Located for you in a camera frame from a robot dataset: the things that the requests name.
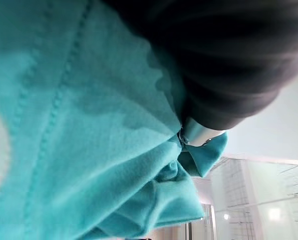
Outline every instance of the dark gray fabric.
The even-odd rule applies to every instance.
[[[229,129],[298,74],[298,0],[106,0],[177,60],[184,115]]]

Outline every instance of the stitched seam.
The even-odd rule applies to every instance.
[[[33,222],[32,222],[32,203],[33,203],[33,196],[35,192],[35,188],[38,182],[38,170],[40,169],[40,164],[42,164],[43,159],[46,157],[47,154],[47,147],[48,147],[48,141],[51,136],[51,133],[53,131],[53,128],[56,125],[57,116],[59,113],[59,109],[61,106],[61,103],[63,101],[63,96],[65,93],[65,90],[68,87],[68,78],[70,76],[70,73],[72,71],[72,66],[79,55],[80,46],[81,46],[81,39],[83,36],[83,32],[85,29],[85,24],[88,19],[88,16],[90,14],[91,8],[92,8],[93,0],[87,0],[85,8],[82,12],[82,16],[79,20],[78,27],[76,29],[76,35],[73,40],[73,44],[71,46],[71,49],[69,51],[68,59],[64,66],[64,71],[61,74],[60,77],[60,83],[57,86],[55,97],[52,101],[52,107],[49,115],[49,121],[48,124],[42,133],[42,139],[39,146],[39,151],[37,155],[37,160],[35,161],[35,166],[33,168],[31,181],[30,181],[30,187],[27,192],[26,197],[26,204],[24,206],[24,221],[25,221],[25,239],[30,239],[30,233],[33,232]]]
[[[33,57],[34,64],[25,72],[25,76],[22,79],[20,90],[19,90],[19,96],[17,100],[17,106],[15,108],[15,112],[12,117],[12,121],[11,121],[12,125],[10,128],[10,137],[11,137],[10,146],[11,147],[15,145],[17,131],[20,127],[23,113],[27,106],[28,97],[29,97],[29,91],[28,91],[29,85],[33,77],[36,75],[37,70],[39,68],[39,63],[41,61],[41,52],[42,52],[41,49],[44,46],[44,36],[46,36],[50,25],[49,16],[50,16],[50,6],[47,5],[47,8],[43,14],[41,25],[37,27],[37,31],[34,36],[34,43],[31,48],[31,56]],[[11,164],[13,163],[13,161],[11,160],[12,159],[11,152],[10,152],[9,158],[10,158],[10,162],[7,166],[8,170],[11,168]],[[3,198],[4,198],[3,190],[4,190],[4,184],[2,183],[2,185],[0,186],[0,203],[3,201]]]

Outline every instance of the ceiling light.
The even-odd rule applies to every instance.
[[[279,221],[281,218],[281,210],[279,208],[272,208],[269,210],[269,219],[271,221]]]

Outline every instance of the clothing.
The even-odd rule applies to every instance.
[[[298,74],[298,0],[105,0],[176,59],[184,118],[227,130]]]
[[[0,0],[0,240],[136,238],[202,217],[177,160],[184,100],[172,59],[101,1]]]

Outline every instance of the teal shirt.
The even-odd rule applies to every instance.
[[[189,173],[226,136],[178,160],[175,69],[99,0],[0,0],[0,240],[134,238],[202,217]]]

